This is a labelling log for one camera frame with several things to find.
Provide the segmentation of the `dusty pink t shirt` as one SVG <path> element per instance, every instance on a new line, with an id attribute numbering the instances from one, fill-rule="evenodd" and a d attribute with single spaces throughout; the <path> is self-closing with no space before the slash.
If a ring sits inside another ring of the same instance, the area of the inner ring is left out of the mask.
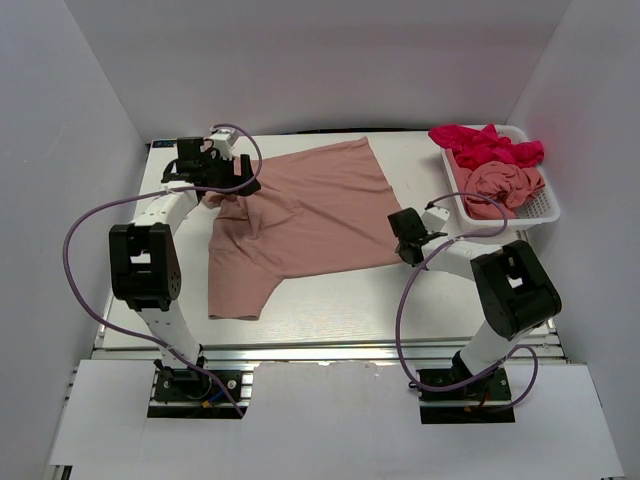
<path id="1" fill-rule="evenodd" d="M 268 158 L 258 192 L 207 194 L 208 314 L 256 319 L 285 279 L 398 262 L 400 205 L 367 138 Z"/>

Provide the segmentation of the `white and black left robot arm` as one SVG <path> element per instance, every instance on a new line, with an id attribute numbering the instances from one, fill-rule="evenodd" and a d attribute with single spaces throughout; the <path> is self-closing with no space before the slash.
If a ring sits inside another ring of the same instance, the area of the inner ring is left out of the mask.
<path id="1" fill-rule="evenodd" d="M 250 156 L 234 155 L 242 133 L 219 125 L 207 137 L 177 139 L 177 156 L 163 170 L 160 192 L 134 220 L 109 231 L 113 294 L 144 321 L 160 348 L 160 367 L 180 370 L 177 387 L 191 399 L 209 392 L 212 377 L 195 365 L 202 348 L 178 302 L 182 275 L 174 234 L 205 194 L 250 196 L 260 190 Z"/>

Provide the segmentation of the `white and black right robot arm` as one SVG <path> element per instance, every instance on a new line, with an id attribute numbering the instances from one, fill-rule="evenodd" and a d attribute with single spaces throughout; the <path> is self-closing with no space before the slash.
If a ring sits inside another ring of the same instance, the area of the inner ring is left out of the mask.
<path id="1" fill-rule="evenodd" d="M 395 343 L 402 367 L 412 377 L 401 342 L 401 319 L 411 287 L 423 271 L 443 272 L 472 281 L 480 300 L 484 321 L 472 339 L 452 359 L 450 378 L 427 390 L 454 390 L 472 399 L 488 385 L 495 371 L 532 330 L 562 309 L 560 295 L 532 247 L 525 241 L 482 244 L 492 231 L 451 236 L 430 227 L 438 218 L 426 220 L 413 208 L 388 216 L 398 244 L 396 254 L 413 268 L 396 313 Z"/>

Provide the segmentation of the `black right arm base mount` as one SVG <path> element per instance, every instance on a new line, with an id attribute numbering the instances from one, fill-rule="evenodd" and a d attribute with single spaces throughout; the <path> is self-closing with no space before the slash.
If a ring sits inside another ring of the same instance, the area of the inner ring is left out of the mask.
<path id="1" fill-rule="evenodd" d="M 504 368 L 454 391 L 436 393 L 408 387 L 419 393 L 423 425 L 510 424 L 515 422 L 512 393 Z"/>

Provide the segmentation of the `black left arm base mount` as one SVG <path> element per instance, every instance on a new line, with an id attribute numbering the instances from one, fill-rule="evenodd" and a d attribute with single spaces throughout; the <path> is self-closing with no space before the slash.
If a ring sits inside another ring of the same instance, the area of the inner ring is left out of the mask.
<path id="1" fill-rule="evenodd" d="M 152 383 L 149 419 L 239 420 L 229 397 L 210 377 L 195 373 L 182 377 L 177 371 L 157 369 Z"/>

